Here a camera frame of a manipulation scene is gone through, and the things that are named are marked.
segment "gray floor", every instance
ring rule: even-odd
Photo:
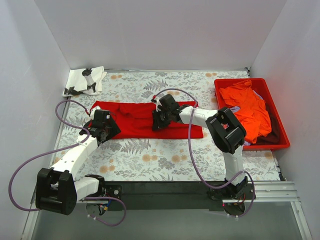
[[[116,222],[122,212],[106,212]],[[235,220],[207,210],[131,210],[118,227],[87,218],[86,205],[78,203],[69,216],[41,211],[33,240],[301,240],[290,202],[256,202],[250,213]]]

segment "orange fabric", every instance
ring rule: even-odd
[[[266,103],[251,88],[251,80],[244,80],[226,88],[220,93],[229,106],[240,107],[234,115],[246,130],[245,140],[255,144],[257,137],[271,133],[271,121],[266,111]]]

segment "red plastic box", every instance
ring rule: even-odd
[[[243,149],[247,151],[261,151],[261,150],[278,150],[278,149],[288,148],[290,146],[290,142],[288,140],[284,126],[282,125],[282,122],[280,120],[275,103],[272,100],[266,81],[263,78],[247,78],[247,79],[250,79],[252,82],[252,90],[256,91],[256,93],[258,93],[263,98],[265,103],[270,106],[270,111],[272,112],[272,114],[276,117],[279,123],[279,128],[280,128],[280,141],[278,144],[273,144],[273,145],[244,146]],[[219,89],[227,88],[229,86],[232,86],[235,83],[239,83],[244,80],[246,80],[246,78],[216,79],[214,81],[215,94],[216,94],[216,99],[217,99],[219,109],[223,107],[228,107],[224,99],[222,98]]]

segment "cable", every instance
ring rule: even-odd
[[[71,124],[71,123],[66,122],[66,121],[63,120],[63,119],[59,116],[59,114],[58,114],[58,108],[59,108],[59,106],[60,106],[61,104],[63,104],[63,103],[67,103],[67,102],[71,102],[71,103],[78,104],[79,106],[81,106],[82,108],[85,109],[85,112],[86,112],[87,114],[88,114],[88,110],[87,110],[86,107],[83,106],[81,103],[79,103],[79,102],[77,102],[77,101],[74,101],[74,100],[69,100],[69,99],[68,99],[68,100],[63,100],[63,101],[59,102],[59,103],[56,105],[56,107],[55,107],[55,115],[57,116],[57,118],[58,118],[62,123],[66,124],[66,125],[68,125],[68,126],[70,126],[70,127],[73,127],[73,128],[76,128],[76,129],[82,129],[82,130],[85,130],[85,131],[86,131],[86,134],[87,134],[87,135],[86,135],[85,139],[83,139],[83,140],[81,141],[81,143],[83,144],[83,143],[84,143],[85,141],[87,141],[88,138],[90,137],[90,132],[89,132],[89,130],[86,129],[86,128],[84,128],[84,127],[75,126],[75,125],[73,125],[73,124]],[[26,211],[26,212],[39,211],[40,209],[38,209],[38,208],[31,208],[31,209],[30,209],[30,208],[22,207],[22,206],[20,206],[20,205],[15,201],[15,199],[14,199],[14,197],[13,197],[13,195],[12,195],[12,184],[13,184],[13,181],[14,181],[17,173],[18,173],[26,164],[30,163],[31,161],[33,161],[33,160],[35,160],[35,159],[38,159],[38,158],[40,158],[40,157],[43,157],[43,156],[46,156],[46,155],[49,155],[49,154],[54,154],[54,153],[57,153],[57,152],[60,152],[60,151],[63,151],[63,150],[67,150],[67,149],[74,148],[74,147],[78,146],[79,144],[80,144],[80,143],[75,143],[75,144],[73,144],[73,145],[66,146],[66,147],[63,147],[63,148],[60,148],[60,149],[56,149],[56,150],[48,151],[48,152],[45,152],[45,153],[41,153],[41,154],[39,154],[39,155],[37,155],[37,156],[34,156],[34,157],[28,159],[28,160],[25,161],[24,163],[22,163],[22,164],[14,171],[14,173],[12,174],[12,177],[10,178],[9,185],[8,185],[9,198],[10,198],[10,201],[12,202],[12,204],[13,204],[16,208],[18,208],[18,209],[20,209],[20,210],[22,210],[22,211]]]
[[[204,178],[201,176],[198,168],[197,168],[197,165],[196,165],[196,162],[195,162],[195,159],[194,159],[194,156],[193,156],[193,153],[192,153],[192,146],[191,146],[191,126],[192,126],[192,120],[193,120],[193,117],[194,117],[194,113],[195,113],[195,109],[196,107],[199,105],[198,101],[196,100],[195,97],[193,97],[190,93],[184,91],[184,90],[181,90],[181,89],[178,89],[178,88],[167,88],[167,89],[164,89],[160,92],[158,92],[155,96],[153,96],[153,99],[156,98],[159,94],[165,92],[165,91],[168,91],[168,90],[174,90],[174,91],[180,91],[182,93],[185,93],[187,94],[189,97],[191,97],[194,101],[195,101],[195,105],[193,106],[193,109],[191,111],[191,115],[190,115],[190,121],[189,121],[189,127],[188,127],[188,148],[189,148],[189,154],[190,154],[190,158],[191,158],[191,162],[192,162],[192,165],[194,167],[194,170],[196,172],[196,174],[198,175],[199,179],[201,180],[201,182],[203,182],[204,185],[206,185],[208,188],[210,189],[213,189],[213,190],[219,190],[219,189],[223,189],[225,188],[226,186],[228,186],[234,179],[236,179],[236,177],[238,177],[240,174],[242,173],[245,173],[249,176],[250,180],[251,180],[251,183],[252,183],[252,187],[253,187],[253,192],[255,192],[255,184],[254,184],[254,180],[252,179],[251,175],[247,172],[247,171],[239,171],[238,173],[236,173],[228,182],[226,182],[225,184],[221,185],[221,186],[211,186],[210,184],[208,184],[206,182],[206,180],[204,180]],[[242,217],[244,215],[246,215],[248,213],[248,211],[251,209],[252,207],[252,204],[254,202],[254,196],[252,196],[252,200],[251,200],[251,203],[247,209],[247,211],[245,211],[243,214],[239,215],[239,216],[233,216],[232,217],[235,217],[235,218],[238,218],[238,217]]]
[[[118,226],[119,224],[121,224],[125,220],[126,214],[127,214],[127,208],[126,208],[126,205],[124,204],[123,201],[121,201],[118,198],[111,197],[111,196],[98,196],[98,197],[88,196],[88,197],[84,198],[84,200],[101,200],[101,199],[102,200],[110,200],[110,201],[114,200],[114,201],[121,203],[121,205],[123,206],[123,210],[124,210],[124,214],[123,214],[123,217],[121,218],[121,220],[118,221],[117,223],[108,223],[106,221],[103,221],[101,218],[96,217],[93,214],[88,214],[88,217],[93,218],[94,220],[98,220],[100,223],[103,223],[104,225],[107,225],[109,227],[115,227],[115,226]]]

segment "table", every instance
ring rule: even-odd
[[[246,71],[125,71],[108,72],[102,81],[103,92],[97,96],[81,94],[71,99],[90,108],[95,101],[148,103],[152,96],[165,88],[179,88],[194,95],[203,109],[217,109],[215,79],[247,78]],[[178,91],[167,91],[176,101],[189,97]],[[67,105],[66,120],[83,126],[89,121],[83,108]],[[58,148],[73,144],[79,130],[63,126]],[[209,131],[204,138],[192,139],[196,164],[208,181],[223,181],[225,163],[222,152],[214,145]],[[66,151],[57,153],[52,163],[59,161]],[[255,181],[279,181],[279,172],[271,151],[243,152],[244,168]],[[94,151],[74,177],[87,174],[103,176],[106,181],[198,181],[192,166],[187,139],[116,139],[109,140]]]

